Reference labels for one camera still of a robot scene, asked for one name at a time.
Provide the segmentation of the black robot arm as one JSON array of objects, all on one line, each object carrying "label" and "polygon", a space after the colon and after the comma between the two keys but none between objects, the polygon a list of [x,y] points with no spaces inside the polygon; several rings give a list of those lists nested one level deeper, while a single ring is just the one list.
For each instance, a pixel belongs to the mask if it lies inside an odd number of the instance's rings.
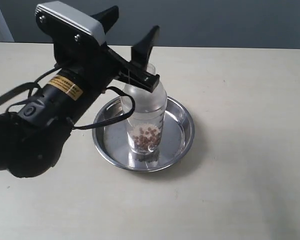
[{"label": "black robot arm", "polygon": [[124,96],[111,81],[154,91],[160,77],[147,72],[147,65],[160,28],[153,26],[125,60],[106,42],[118,18],[117,6],[94,15],[61,1],[36,6],[36,23],[53,41],[54,77],[45,86],[35,80],[0,96],[1,106],[28,93],[18,102],[20,111],[0,114],[0,171],[33,178],[54,167],[71,132],[79,128],[78,120],[96,99],[108,90]]}]

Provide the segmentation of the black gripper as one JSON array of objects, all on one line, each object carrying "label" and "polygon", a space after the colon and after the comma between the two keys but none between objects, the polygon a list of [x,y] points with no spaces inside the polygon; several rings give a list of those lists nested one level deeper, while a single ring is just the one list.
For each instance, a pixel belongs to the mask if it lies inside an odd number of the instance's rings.
[{"label": "black gripper", "polygon": [[[92,35],[97,37],[106,35],[119,19],[119,7],[109,7],[90,17],[98,21]],[[106,42],[99,45],[92,36],[55,17],[43,14],[42,18],[43,20],[37,20],[37,25],[42,32],[52,38],[55,61],[67,68],[78,65],[83,69],[83,78],[93,86],[103,88],[116,79],[150,93],[157,87],[160,76],[148,73],[147,67],[160,34],[158,25],[153,26],[131,47],[131,59],[127,61]]]}]

